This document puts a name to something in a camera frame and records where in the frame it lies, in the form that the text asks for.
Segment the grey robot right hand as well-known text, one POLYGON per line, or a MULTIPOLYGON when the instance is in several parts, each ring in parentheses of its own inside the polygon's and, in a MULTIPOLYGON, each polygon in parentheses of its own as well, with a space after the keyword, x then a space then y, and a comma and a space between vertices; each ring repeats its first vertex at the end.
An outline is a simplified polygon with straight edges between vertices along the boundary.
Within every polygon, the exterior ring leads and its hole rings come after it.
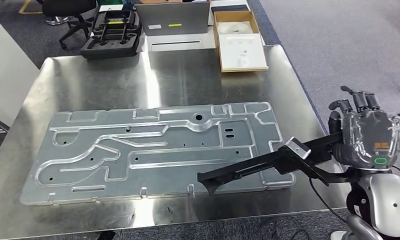
POLYGON ((331 146, 333 157, 343 165, 363 170, 393 166, 400 153, 400 116, 381 109, 374 93, 340 89, 353 98, 333 101, 328 125, 341 132, 341 142, 331 146))

